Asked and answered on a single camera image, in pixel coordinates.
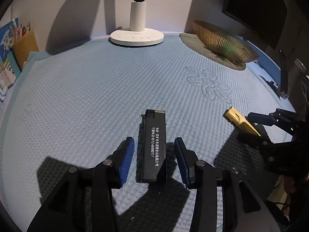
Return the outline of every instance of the brown cardboard box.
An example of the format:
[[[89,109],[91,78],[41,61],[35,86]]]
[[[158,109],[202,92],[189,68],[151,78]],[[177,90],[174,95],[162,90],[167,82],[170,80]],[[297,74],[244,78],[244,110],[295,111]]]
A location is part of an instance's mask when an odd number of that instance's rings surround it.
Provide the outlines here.
[[[13,45],[12,49],[20,69],[23,70],[30,51],[39,51],[34,31],[29,31],[25,34]]]

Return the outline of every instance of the iridescent bowl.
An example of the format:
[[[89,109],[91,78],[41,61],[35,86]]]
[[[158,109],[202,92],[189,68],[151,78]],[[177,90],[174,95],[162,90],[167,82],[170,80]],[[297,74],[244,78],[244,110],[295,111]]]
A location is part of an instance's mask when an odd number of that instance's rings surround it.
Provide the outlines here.
[[[211,23],[194,20],[193,29],[207,49],[231,62],[250,63],[259,57],[240,38]]]

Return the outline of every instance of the embossed pattern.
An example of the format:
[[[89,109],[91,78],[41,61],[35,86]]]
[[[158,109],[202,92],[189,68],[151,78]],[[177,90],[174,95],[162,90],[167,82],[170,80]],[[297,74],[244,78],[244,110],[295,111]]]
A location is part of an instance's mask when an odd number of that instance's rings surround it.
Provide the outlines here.
[[[19,87],[13,92],[16,99],[8,121],[3,123],[0,189],[5,207],[22,231],[27,230],[42,193],[46,193],[38,184],[37,171],[47,157],[89,168],[110,155],[127,136],[137,146],[141,114],[148,108],[165,110],[167,142],[180,136],[187,148],[209,163],[227,144],[220,161],[242,165],[245,170],[246,158],[233,153],[245,148],[237,141],[228,142],[234,128],[222,117],[223,112],[231,105],[243,115],[250,111],[268,114],[279,107],[250,70],[239,72],[219,65],[189,49],[175,35],[144,48],[120,47],[107,39],[79,46],[36,61]],[[274,142],[284,138],[281,130],[267,131]],[[251,155],[253,169],[259,172],[261,158]],[[138,231],[140,223],[155,231],[156,223],[163,221],[156,213],[167,212],[173,218],[166,215],[161,231],[188,231],[196,192],[186,194],[178,167],[174,180],[160,190],[166,193],[137,183],[136,158],[135,149],[126,184],[113,191],[122,221],[132,221],[131,231]],[[45,168],[40,175],[46,181],[55,179],[51,168],[55,164],[50,165],[41,168]],[[269,189],[263,187],[259,173],[251,175],[249,180],[261,185],[261,193]],[[147,191],[156,194],[144,197]],[[218,196],[220,227],[220,190]],[[167,204],[168,200],[184,203],[184,208]],[[154,208],[157,203],[165,205]]]

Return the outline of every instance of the black screen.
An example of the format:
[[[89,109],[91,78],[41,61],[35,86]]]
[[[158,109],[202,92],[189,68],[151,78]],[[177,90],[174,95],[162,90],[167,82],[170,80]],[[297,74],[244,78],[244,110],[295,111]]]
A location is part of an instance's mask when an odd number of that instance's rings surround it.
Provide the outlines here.
[[[222,12],[244,24],[275,49],[287,9],[284,0],[226,0]]]

